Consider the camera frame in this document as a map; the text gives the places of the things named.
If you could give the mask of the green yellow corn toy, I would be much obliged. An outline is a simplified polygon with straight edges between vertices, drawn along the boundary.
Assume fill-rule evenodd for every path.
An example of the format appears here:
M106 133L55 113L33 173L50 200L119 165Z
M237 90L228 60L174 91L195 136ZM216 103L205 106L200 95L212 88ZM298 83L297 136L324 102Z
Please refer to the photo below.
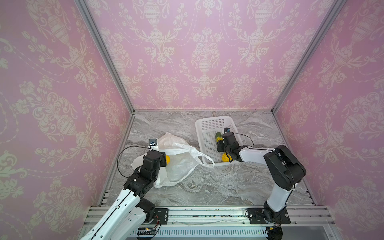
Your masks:
M222 133L221 132L217 132L215 134L215 139L216 139L216 142L222 142L223 141L223 136L222 136Z

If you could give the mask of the white plastic bag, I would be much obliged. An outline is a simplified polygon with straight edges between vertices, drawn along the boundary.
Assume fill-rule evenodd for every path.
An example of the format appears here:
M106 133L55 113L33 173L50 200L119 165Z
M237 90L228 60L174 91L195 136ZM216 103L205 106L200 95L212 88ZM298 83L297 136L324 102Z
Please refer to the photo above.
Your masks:
M170 157L170 163L161 167L158 178L155 182L149 181L140 176L140 168L143 164L143 157L137 157L131 166L134 173L128 177L128 183L136 188L145 186L148 188L173 187L186 179L197 166L212 168L214 160L208 155L198 151L189 145L184 139L166 133L158 139L159 152L165 152Z

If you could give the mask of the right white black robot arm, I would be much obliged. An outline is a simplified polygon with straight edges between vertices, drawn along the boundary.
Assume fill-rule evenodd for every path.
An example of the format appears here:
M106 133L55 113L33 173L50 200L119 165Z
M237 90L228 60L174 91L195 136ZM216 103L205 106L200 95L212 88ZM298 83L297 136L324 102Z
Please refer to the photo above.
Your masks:
M229 130L223 134L216 133L215 139L217 151L223 153L224 161L263 164L268 167L275 185L264 203L264 219L267 223L276 224L285 214L292 191L307 174L305 167L285 145L274 149L241 146L236 133Z

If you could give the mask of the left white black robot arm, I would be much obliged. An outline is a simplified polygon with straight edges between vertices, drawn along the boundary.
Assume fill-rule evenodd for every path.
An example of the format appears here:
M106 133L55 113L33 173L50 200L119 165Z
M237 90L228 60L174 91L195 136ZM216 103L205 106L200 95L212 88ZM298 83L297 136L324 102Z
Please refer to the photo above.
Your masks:
M155 205L145 195L158 180L162 167L167 166L167 155L155 150L143 156L143 163L127 177L119 196L83 240L125 240L143 223L154 219Z

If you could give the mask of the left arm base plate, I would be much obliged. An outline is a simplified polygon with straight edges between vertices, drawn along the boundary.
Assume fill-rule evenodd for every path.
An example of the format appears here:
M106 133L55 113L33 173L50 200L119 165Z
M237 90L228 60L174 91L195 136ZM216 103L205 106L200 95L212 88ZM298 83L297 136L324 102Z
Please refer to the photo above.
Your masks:
M155 208L150 211L149 217L146 220L150 225L167 225L168 224L169 209L168 208Z

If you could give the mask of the aluminium front rail frame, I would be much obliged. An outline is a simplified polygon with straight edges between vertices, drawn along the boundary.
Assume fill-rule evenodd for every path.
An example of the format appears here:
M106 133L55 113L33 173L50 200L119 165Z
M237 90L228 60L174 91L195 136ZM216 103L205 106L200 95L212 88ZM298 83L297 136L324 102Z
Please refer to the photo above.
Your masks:
M251 225L246 210L255 206L159 207L168 208L168 224L161 225L161 239L260 239L270 234L271 225ZM340 240L341 233L327 207L288 206L291 224L279 225L284 240Z

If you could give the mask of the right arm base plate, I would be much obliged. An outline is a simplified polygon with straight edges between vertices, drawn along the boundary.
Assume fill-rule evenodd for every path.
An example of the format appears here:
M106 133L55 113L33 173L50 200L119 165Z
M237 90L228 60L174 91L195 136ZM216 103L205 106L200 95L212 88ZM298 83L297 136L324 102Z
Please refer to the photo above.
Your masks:
M248 208L246 210L246 217L248 217L251 225L289 225L291 224L290 216L287 209L280 212L274 212L269 209L263 208Z

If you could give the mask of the left aluminium corner post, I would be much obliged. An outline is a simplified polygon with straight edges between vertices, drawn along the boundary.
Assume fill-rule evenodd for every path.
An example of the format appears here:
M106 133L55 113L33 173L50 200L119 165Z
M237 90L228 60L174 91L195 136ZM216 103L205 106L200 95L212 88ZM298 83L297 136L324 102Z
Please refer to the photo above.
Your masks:
M109 70L113 81L115 82L117 89L120 93L120 95L123 98L123 101L128 108L131 115L135 114L134 106L128 96L128 93L125 89L125 86L119 76L119 73L113 63L113 60L111 58L111 55L107 49L106 44L104 43L104 40L102 38L101 32L97 27L97 24L89 10L89 7L87 5L87 2L84 0L74 0L75 4L77 5L79 12L81 16L83 17L85 24L87 25L87 28L95 42L95 45L97 49L99 50L104 63L106 64L107 69Z

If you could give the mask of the aluminium corner post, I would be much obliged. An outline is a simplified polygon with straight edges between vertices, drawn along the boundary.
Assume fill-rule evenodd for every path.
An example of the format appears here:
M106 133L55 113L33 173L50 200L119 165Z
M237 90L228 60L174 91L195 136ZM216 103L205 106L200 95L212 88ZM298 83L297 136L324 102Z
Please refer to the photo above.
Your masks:
M347 1L346 0L336 0L333 1L331 7L329 8L328 12L326 13L324 19L322 20L320 26L316 30L313 39L310 41L310 44L306 48L304 54L300 58L297 66L295 67L291 77L287 81L287 84L283 88L282 92L280 93L279 97L277 98L276 103L274 104L273 108L271 109L272 115L276 115L278 110L283 105L285 99L289 95L291 89L293 88L295 81L299 78L302 71L305 69L306 65L312 58L313 54L316 52L317 48L319 47L320 43L326 36L328 30L330 29L331 25L339 15L340 11L342 10L343 6L345 5Z
M107 49L106 44L104 43L104 40L102 38L101 32L97 27L97 24L89 10L89 7L87 5L87 2L84 0L74 0L75 4L77 5L79 12L81 16L83 17L85 24L87 25L87 28L95 42L95 45L97 49L99 50L104 63L106 64L107 69L109 70L113 81L115 82L117 89L120 93L120 95L123 98L123 101L128 108L131 115L135 114L134 106L128 96L128 93L125 89L125 86L119 76L119 73L113 63L113 60L111 58L111 55Z

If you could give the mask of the right aluminium corner post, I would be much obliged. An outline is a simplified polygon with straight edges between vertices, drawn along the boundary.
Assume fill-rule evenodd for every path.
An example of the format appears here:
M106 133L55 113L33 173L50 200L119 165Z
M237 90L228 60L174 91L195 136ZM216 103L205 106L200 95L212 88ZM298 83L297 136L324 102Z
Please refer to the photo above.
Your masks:
M343 6L345 5L347 1L346 0L336 0L333 1L331 7L329 8L328 12L326 13L324 19L322 20L320 26L316 30L313 39L310 41L310 44L306 48L304 54L300 58L297 66L295 67L291 77L287 81L287 84L283 88L282 92L280 93L279 97L277 98L276 103L274 104L273 108L271 109L272 115L276 115L278 110L283 105L285 99L289 95L291 89L293 88L295 81L299 78L302 71L305 69L306 65L312 58L313 54L316 52L317 48L319 47L320 43L326 36L328 30L330 29L331 25L339 15L340 11L342 10Z

